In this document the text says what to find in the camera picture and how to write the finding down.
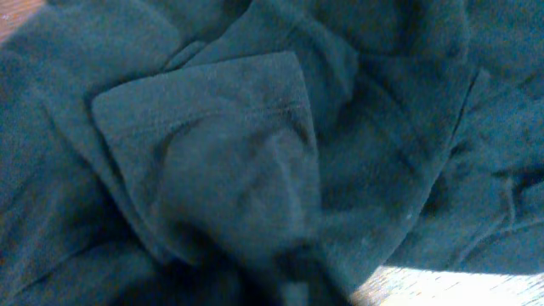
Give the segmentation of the dark green Nike t-shirt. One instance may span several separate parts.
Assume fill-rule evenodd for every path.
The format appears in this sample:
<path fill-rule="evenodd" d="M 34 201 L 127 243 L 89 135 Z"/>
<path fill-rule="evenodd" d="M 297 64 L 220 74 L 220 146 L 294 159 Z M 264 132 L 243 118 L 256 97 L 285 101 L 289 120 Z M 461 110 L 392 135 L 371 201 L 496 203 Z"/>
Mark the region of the dark green Nike t-shirt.
<path fill-rule="evenodd" d="M 543 271 L 540 1 L 49 1 L 1 47 L 4 305 Z"/>

